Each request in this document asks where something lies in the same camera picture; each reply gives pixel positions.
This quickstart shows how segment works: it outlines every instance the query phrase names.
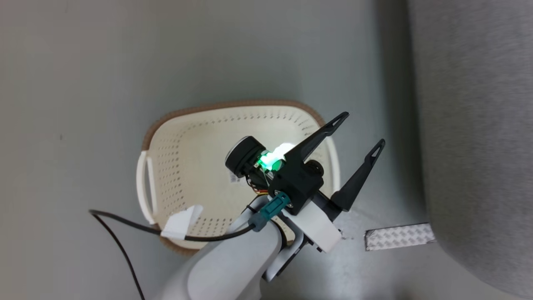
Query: green led light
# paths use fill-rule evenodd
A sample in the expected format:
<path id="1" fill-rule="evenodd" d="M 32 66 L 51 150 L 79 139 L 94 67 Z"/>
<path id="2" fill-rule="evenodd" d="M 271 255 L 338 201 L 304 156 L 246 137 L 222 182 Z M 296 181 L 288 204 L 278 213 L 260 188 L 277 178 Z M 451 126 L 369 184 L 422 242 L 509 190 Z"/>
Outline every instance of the green led light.
<path id="1" fill-rule="evenodd" d="M 281 160 L 285 159 L 284 154 L 291 150 L 293 147 L 294 145 L 292 144 L 283 143 L 279 147 L 274 149 L 274 152 L 267 152 L 261 155 L 257 163 L 261 166 L 261 168 L 263 168 L 263 170 L 278 171 L 282 165 Z"/>
<path id="2" fill-rule="evenodd" d="M 259 165 L 263 170 L 273 170 L 274 164 L 279 161 L 280 158 L 274 155 L 272 152 L 267 152 L 259 158 Z"/>

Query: label on basket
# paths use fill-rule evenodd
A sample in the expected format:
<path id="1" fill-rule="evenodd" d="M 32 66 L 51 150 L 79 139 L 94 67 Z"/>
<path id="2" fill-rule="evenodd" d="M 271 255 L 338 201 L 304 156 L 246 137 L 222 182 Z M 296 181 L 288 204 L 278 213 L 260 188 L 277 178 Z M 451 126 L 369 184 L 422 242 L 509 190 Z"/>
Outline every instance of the label on basket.
<path id="1" fill-rule="evenodd" d="M 248 185 L 246 183 L 246 178 L 245 177 L 242 177 L 242 178 L 239 178 L 237 177 L 235 174 L 233 174 L 231 171 L 228 170 L 228 175 L 230 177 L 230 183 L 231 184 L 240 184 L 240 185 L 243 185 L 243 186 L 246 186 Z"/>

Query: diamond plate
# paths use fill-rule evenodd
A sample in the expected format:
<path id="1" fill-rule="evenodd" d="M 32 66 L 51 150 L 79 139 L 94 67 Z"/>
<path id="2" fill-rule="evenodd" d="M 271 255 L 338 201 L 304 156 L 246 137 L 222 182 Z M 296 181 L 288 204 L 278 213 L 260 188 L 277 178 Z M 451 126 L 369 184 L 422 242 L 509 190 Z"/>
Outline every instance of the diamond plate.
<path id="1" fill-rule="evenodd" d="M 423 245 L 435 240 L 429 223 L 368 230 L 365 233 L 367 251 Z"/>

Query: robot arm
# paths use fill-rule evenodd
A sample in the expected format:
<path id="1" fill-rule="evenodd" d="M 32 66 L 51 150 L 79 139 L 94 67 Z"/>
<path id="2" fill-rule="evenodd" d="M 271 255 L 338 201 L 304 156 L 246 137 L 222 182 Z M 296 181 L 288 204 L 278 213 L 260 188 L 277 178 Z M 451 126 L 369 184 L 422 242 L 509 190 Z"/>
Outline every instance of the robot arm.
<path id="1" fill-rule="evenodd" d="M 256 197 L 228 232 L 255 225 L 254 231 L 211 242 L 195 254 L 167 283 L 157 299 L 260 299 L 259 280 L 278 276 L 305 245 L 329 252 L 341 239 L 333 221 L 352 207 L 378 159 L 380 140 L 348 182 L 329 199 L 319 191 L 322 166 L 304 162 L 316 147 L 348 117 L 344 112 L 287 152 L 269 161 L 266 148 L 253 137 L 240 140 L 226 157 L 226 166 L 246 177 L 268 195 Z M 295 233 L 292 245 L 283 243 L 281 229 L 270 219 L 280 217 Z"/>

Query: teal connector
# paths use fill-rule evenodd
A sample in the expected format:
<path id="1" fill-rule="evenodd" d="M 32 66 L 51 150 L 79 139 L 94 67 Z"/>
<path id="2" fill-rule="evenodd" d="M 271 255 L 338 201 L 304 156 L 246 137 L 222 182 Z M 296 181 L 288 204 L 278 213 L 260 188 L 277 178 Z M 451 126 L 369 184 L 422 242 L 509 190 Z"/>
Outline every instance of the teal connector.
<path id="1" fill-rule="evenodd" d="M 281 210 L 290 203 L 289 196 L 284 192 L 279 192 L 263 208 L 256 212 L 249 220 L 248 224 L 255 225 L 254 231 L 258 232 L 267 224 L 270 219 L 279 214 Z"/>

